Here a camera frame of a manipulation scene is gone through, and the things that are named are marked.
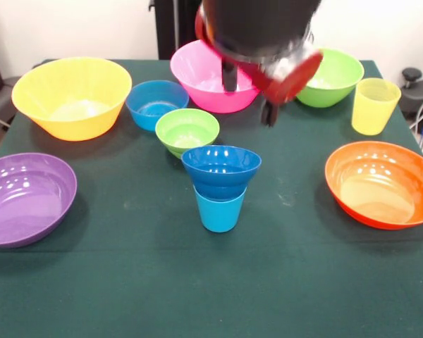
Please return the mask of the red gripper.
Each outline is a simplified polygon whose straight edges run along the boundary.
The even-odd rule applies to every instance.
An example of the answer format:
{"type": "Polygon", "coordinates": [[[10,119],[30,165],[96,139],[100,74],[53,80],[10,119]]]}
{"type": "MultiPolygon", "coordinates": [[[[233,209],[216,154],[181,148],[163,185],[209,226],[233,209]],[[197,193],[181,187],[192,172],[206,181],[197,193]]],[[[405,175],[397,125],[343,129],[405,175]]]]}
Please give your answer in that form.
{"type": "Polygon", "coordinates": [[[323,55],[309,40],[317,6],[200,6],[195,31],[221,57],[226,92],[238,70],[261,91],[261,123],[273,127],[279,104],[293,99],[316,73],[323,55]]]}

